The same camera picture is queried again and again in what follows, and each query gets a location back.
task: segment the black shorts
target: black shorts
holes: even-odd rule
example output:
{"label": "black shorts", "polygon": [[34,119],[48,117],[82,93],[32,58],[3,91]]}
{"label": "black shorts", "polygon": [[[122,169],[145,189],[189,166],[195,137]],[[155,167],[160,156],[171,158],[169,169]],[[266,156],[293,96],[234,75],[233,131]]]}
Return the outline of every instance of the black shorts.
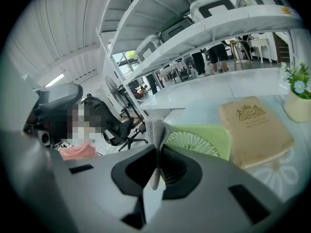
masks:
{"label": "black shorts", "polygon": [[223,44],[218,44],[209,50],[207,50],[207,53],[209,55],[209,60],[212,64],[215,64],[219,61],[227,60],[228,55],[225,50],[225,46]]}

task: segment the table surface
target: table surface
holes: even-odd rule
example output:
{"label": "table surface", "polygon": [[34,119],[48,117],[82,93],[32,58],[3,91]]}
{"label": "table surface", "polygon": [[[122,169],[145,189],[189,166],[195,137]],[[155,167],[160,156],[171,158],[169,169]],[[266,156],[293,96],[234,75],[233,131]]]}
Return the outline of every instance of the table surface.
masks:
{"label": "table surface", "polygon": [[174,84],[151,96],[141,109],[179,109],[206,99],[285,95],[280,85],[280,68],[259,68],[211,75]]}
{"label": "table surface", "polygon": [[[301,193],[311,177],[311,122],[294,123],[283,110],[286,96],[258,96],[285,124],[295,140],[295,146],[283,156],[268,163],[247,168],[246,171],[267,185],[282,201]],[[221,104],[241,98],[206,99],[188,103],[176,110],[171,125],[221,124],[218,108]]]}

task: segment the chair backrest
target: chair backrest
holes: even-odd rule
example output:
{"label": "chair backrest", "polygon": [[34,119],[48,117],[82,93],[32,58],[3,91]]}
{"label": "chair backrest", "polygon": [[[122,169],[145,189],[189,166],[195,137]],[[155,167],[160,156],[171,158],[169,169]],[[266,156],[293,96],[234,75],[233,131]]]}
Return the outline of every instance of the chair backrest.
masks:
{"label": "chair backrest", "polygon": [[113,135],[125,139],[127,128],[110,112],[108,106],[98,98],[88,97],[85,99],[84,116],[89,121],[90,127],[104,133],[108,130]]}

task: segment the fluorescent light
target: fluorescent light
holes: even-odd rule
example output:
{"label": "fluorescent light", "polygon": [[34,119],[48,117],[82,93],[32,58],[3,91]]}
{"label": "fluorescent light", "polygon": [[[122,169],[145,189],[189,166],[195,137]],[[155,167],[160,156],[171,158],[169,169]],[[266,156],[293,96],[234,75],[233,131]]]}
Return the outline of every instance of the fluorescent light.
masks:
{"label": "fluorescent light", "polygon": [[55,79],[53,79],[51,82],[49,82],[45,87],[48,87],[48,86],[51,86],[51,85],[55,84],[57,81],[59,81],[59,80],[60,80],[61,78],[63,78],[63,77],[64,77],[63,74],[59,75],[58,77],[56,77]]}

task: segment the potted plant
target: potted plant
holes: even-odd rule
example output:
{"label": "potted plant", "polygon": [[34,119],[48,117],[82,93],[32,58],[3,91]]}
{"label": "potted plant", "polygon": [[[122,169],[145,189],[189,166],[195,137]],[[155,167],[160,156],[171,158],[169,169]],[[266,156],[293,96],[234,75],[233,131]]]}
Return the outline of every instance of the potted plant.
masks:
{"label": "potted plant", "polygon": [[311,120],[311,92],[307,90],[309,75],[304,63],[300,63],[300,70],[293,66],[286,67],[282,63],[282,69],[286,72],[286,79],[290,84],[290,92],[285,101],[284,110],[288,117],[295,122],[307,122]]}

